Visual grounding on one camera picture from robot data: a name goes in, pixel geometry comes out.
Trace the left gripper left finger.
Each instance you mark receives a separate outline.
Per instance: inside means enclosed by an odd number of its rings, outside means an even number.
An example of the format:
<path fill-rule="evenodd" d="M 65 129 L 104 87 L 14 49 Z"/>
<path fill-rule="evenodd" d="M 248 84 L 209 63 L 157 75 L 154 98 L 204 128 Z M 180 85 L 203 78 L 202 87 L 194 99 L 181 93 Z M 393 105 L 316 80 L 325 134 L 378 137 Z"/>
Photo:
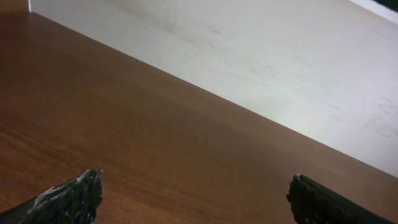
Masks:
<path fill-rule="evenodd" d="M 1 213 L 1 224 L 90 224 L 102 202 L 103 171 L 88 169 Z"/>

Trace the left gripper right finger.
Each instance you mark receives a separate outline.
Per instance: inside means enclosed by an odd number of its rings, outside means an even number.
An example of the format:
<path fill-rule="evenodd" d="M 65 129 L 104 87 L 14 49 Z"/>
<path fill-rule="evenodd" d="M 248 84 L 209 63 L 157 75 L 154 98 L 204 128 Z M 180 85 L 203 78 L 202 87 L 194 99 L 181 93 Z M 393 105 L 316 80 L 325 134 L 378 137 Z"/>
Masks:
<path fill-rule="evenodd" d="M 298 224 L 392 224 L 302 174 L 293 176 L 287 201 Z"/>

